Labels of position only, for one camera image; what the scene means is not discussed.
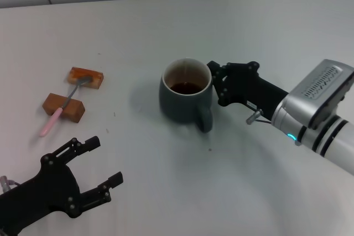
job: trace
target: pink toothbrush handle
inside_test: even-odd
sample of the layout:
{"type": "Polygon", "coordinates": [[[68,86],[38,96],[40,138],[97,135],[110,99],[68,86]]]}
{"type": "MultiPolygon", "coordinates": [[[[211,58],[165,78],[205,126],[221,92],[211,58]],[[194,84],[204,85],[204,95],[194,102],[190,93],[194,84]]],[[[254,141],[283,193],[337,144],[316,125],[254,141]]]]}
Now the pink toothbrush handle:
{"type": "Polygon", "coordinates": [[[56,120],[59,118],[61,113],[63,112],[63,108],[59,107],[55,113],[50,117],[49,121],[47,124],[45,124],[44,128],[40,131],[39,136],[44,137],[45,135],[48,134],[49,130],[53,127],[54,123],[56,120]]]}

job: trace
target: vent grille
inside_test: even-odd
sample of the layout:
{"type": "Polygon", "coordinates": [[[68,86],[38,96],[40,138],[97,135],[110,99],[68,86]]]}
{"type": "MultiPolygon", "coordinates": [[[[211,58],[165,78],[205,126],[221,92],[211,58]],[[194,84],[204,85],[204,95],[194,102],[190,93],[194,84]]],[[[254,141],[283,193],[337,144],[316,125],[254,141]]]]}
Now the vent grille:
{"type": "Polygon", "coordinates": [[[310,99],[317,99],[329,86],[331,86],[331,83],[339,76],[339,74],[340,71],[336,67],[326,67],[301,94],[310,99]]]}

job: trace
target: wooden block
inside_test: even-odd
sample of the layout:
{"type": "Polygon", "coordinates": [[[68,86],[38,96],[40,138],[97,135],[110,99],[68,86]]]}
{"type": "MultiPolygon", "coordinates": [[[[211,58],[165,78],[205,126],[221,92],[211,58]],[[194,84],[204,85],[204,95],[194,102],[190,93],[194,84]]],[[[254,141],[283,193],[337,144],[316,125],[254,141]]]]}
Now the wooden block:
{"type": "Polygon", "coordinates": [[[84,84],[84,87],[96,89],[100,88],[100,85],[103,81],[103,73],[88,69],[81,69],[79,67],[73,67],[70,70],[69,76],[67,77],[67,81],[71,84],[76,84],[76,80],[84,76],[91,76],[93,78],[92,82],[84,84]]]}
{"type": "MultiPolygon", "coordinates": [[[[44,101],[42,107],[47,115],[52,116],[53,113],[61,106],[63,106],[66,97],[50,93],[44,101]]],[[[78,123],[85,112],[84,104],[76,99],[71,99],[69,104],[61,113],[62,118],[69,119],[78,123]]]]}

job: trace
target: mug handle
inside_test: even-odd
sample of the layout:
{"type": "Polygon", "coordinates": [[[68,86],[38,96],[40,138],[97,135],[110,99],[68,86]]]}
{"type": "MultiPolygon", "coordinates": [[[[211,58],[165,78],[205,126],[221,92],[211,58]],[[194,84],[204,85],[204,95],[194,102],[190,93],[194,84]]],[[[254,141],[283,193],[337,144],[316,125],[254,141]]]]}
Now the mug handle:
{"type": "Polygon", "coordinates": [[[212,114],[209,108],[197,106],[195,123],[203,133],[208,133],[212,129],[212,114]]]}

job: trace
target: dark liquid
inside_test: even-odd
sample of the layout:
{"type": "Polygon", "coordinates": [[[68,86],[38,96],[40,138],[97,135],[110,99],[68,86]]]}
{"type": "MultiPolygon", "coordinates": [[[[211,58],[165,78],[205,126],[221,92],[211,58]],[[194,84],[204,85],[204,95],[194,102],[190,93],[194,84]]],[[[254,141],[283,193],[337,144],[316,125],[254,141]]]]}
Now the dark liquid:
{"type": "Polygon", "coordinates": [[[184,82],[184,83],[177,83],[173,85],[171,87],[171,90],[180,94],[188,95],[188,94],[198,93],[202,90],[202,88],[193,83],[184,82]]]}

